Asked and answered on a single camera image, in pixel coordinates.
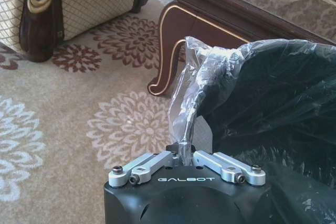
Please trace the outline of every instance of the white flower pattern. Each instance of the white flower pattern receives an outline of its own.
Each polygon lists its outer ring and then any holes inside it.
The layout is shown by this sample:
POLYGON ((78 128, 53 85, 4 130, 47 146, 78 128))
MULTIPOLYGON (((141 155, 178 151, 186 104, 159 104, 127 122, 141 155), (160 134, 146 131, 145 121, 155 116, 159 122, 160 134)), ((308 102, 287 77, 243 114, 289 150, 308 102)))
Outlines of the white flower pattern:
POLYGON ((169 101, 145 92, 119 93, 88 121, 92 147, 106 169, 123 165, 145 152, 159 152, 170 144, 167 120, 169 101))
POLYGON ((36 130, 39 119, 34 114, 0 96, 0 201, 19 199, 19 184, 43 164, 38 153, 45 144, 39 142, 43 134, 36 130))

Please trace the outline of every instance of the floor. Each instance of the floor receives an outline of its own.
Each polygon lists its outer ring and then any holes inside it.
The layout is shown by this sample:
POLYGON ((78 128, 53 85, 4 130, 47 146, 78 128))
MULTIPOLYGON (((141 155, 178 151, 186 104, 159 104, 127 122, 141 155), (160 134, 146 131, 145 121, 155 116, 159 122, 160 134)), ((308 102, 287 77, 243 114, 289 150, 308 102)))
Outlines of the floor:
POLYGON ((112 167, 171 142, 169 95, 146 90, 170 1, 149 0, 44 63, 0 47, 0 223, 104 223, 112 167))

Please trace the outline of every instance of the bolt head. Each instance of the bolt head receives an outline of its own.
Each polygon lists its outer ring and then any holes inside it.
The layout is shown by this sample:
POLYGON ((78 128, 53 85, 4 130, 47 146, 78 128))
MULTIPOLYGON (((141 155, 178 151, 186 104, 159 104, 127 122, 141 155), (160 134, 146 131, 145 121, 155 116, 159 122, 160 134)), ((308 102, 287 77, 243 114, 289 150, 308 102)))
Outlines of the bolt head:
POLYGON ((241 174, 241 173, 237 173, 237 174, 235 175, 235 182, 236 182, 236 183, 238 183, 238 184, 242 184, 242 183, 245 182, 245 180, 246 180, 246 178, 245 178, 245 176, 244 176, 243 174, 241 174))
POLYGON ((122 174, 122 166, 117 165, 112 169, 113 174, 122 174))
POLYGON ((139 182, 140 178, 137 174, 133 174, 130 176, 128 181, 131 183, 132 186, 135 186, 139 182))
POLYGON ((251 166, 251 171, 255 173, 260 173, 261 172, 261 167, 259 165, 252 165, 251 166))

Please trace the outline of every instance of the wooden table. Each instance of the wooden table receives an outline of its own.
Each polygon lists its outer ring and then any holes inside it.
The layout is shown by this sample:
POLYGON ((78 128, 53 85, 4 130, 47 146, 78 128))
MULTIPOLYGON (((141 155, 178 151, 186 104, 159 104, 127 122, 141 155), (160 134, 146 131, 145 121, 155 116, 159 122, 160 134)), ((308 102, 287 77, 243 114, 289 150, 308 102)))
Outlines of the wooden table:
POLYGON ((333 44, 242 0, 175 0, 164 8, 160 17, 160 64, 157 77, 148 84, 151 94, 164 94, 174 80, 185 36, 225 48, 274 38, 333 44))

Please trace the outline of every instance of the trash bag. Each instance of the trash bag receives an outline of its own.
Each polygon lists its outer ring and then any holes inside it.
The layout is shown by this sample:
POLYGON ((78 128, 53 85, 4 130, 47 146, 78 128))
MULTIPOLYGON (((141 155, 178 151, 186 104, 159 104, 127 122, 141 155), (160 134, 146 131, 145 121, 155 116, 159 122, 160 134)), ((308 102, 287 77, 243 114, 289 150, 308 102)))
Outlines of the trash bag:
POLYGON ((224 49, 187 37, 169 109, 184 165, 199 116, 213 152, 265 170, 271 223, 336 223, 336 47, 278 39, 224 49))

